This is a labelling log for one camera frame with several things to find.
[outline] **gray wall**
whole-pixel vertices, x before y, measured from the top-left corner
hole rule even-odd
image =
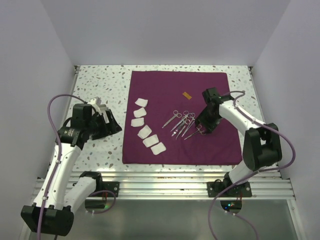
[[[252,66],[290,0],[42,0],[74,64]]]
[[[71,88],[73,66],[39,0],[0,0],[0,239],[18,238],[20,211],[48,167],[47,103]],[[66,99],[52,108],[60,123]]]
[[[253,79],[267,121],[278,124],[296,147],[285,175],[309,239],[319,239],[320,198],[320,2],[291,0],[253,68]],[[282,164],[291,158],[286,153]]]

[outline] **wire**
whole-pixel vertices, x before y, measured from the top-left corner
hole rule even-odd
[[[273,133],[275,133],[275,134],[278,134],[280,137],[282,137],[282,138],[289,144],[289,146],[290,146],[290,148],[291,148],[291,150],[292,150],[292,158],[291,158],[290,162],[288,162],[287,164],[285,164],[285,165],[283,165],[283,166],[266,168],[266,169],[261,169],[261,170],[258,170],[258,171],[254,171],[254,172],[250,173],[249,175],[243,177],[242,179],[236,181],[236,182],[233,183],[232,185],[228,186],[227,188],[225,188],[223,191],[221,191],[219,194],[217,194],[217,195],[215,196],[215,198],[212,200],[212,202],[211,202],[211,204],[210,204],[210,207],[209,207],[209,210],[208,210],[208,216],[207,216],[209,228],[210,228],[211,234],[212,234],[212,236],[214,237],[215,240],[218,240],[218,237],[217,237],[217,235],[215,234],[214,229],[213,229],[213,227],[212,227],[210,216],[211,216],[212,208],[213,208],[213,206],[214,206],[217,198],[219,198],[222,194],[224,194],[224,193],[227,192],[228,190],[230,190],[230,189],[232,189],[233,187],[235,187],[237,184],[239,184],[239,183],[241,183],[241,182],[243,182],[243,181],[245,181],[245,180],[247,180],[247,179],[255,176],[255,175],[258,174],[258,173],[285,169],[285,168],[291,166],[291,165],[294,163],[295,159],[296,159],[296,150],[295,150],[295,147],[294,147],[294,145],[292,144],[292,142],[291,142],[285,135],[283,135],[282,133],[280,133],[279,131],[277,131],[277,130],[271,128],[271,127],[268,127],[268,126],[266,126],[266,125],[263,125],[263,124],[255,121],[254,119],[252,119],[251,117],[249,117],[246,113],[244,113],[244,112],[237,106],[237,104],[236,104],[236,103],[237,103],[237,100],[238,100],[239,98],[243,97],[243,96],[246,94],[245,91],[230,91],[230,92],[226,93],[225,95],[231,94],[231,93],[241,93],[239,96],[235,97],[234,100],[233,100],[233,106],[237,109],[237,111],[238,111],[241,115],[243,115],[245,118],[247,118],[248,120],[250,120],[251,122],[253,122],[254,124],[256,124],[256,125],[258,125],[258,126],[260,126],[260,127],[262,127],[262,128],[265,128],[265,129],[267,129],[267,130],[269,130],[269,131],[271,131],[271,132],[273,132]],[[240,218],[240,219],[242,219],[242,220],[245,221],[246,223],[248,223],[248,224],[252,227],[256,239],[257,239],[257,240],[260,239],[257,229],[254,227],[254,225],[253,225],[251,222],[249,222],[247,219],[245,219],[244,217],[242,217],[242,216],[240,216],[240,215],[235,214],[235,216],[238,217],[238,218]]]
[[[95,195],[97,195],[97,194],[103,194],[103,193],[111,194],[111,195],[114,197],[114,200],[113,200],[111,206],[108,207],[108,208],[105,209],[105,210],[102,210],[102,211],[88,211],[88,212],[90,212],[90,213],[92,213],[92,214],[103,214],[103,213],[108,212],[110,209],[113,208],[113,206],[116,204],[117,196],[116,196],[116,194],[115,194],[114,192],[112,192],[112,191],[109,191],[109,190],[96,191],[96,192],[91,193],[91,194],[89,195],[89,197],[95,196]]]
[[[58,131],[56,129],[56,126],[54,124],[54,121],[52,120],[52,117],[51,117],[51,113],[50,113],[50,107],[51,107],[51,104],[52,102],[59,98],[59,97],[72,97],[72,98],[75,98],[75,99],[78,99],[80,100],[81,102],[83,103],[86,103],[84,100],[82,100],[80,97],[77,97],[77,96],[74,96],[74,95],[71,95],[71,94],[59,94],[59,95],[56,95],[54,96],[48,103],[48,106],[47,106],[47,115],[48,115],[48,119],[49,119],[49,122],[51,124],[51,127],[54,131],[54,134],[55,134],[55,137],[56,137],[56,141],[57,141],[57,144],[58,144],[58,155],[57,155],[57,162],[55,163],[54,165],[54,168],[52,170],[52,173],[49,177],[49,180],[46,184],[46,187],[45,187],[45,190],[44,190],[44,194],[43,194],[43,200],[42,200],[42,203],[41,203],[41,208],[40,208],[40,214],[39,214],[39,220],[38,220],[38,226],[37,226],[37,230],[36,230],[36,238],[37,240],[41,240],[41,225],[42,225],[42,218],[43,218],[43,215],[44,215],[44,210],[45,210],[45,205],[46,205],[46,200],[48,198],[48,191],[49,191],[49,188],[50,188],[50,185],[52,183],[52,180],[54,178],[54,175],[57,171],[57,168],[59,166],[59,161],[61,159],[61,153],[62,153],[62,144],[61,144],[61,140],[60,140],[60,137],[59,137],[59,134],[58,134]]]

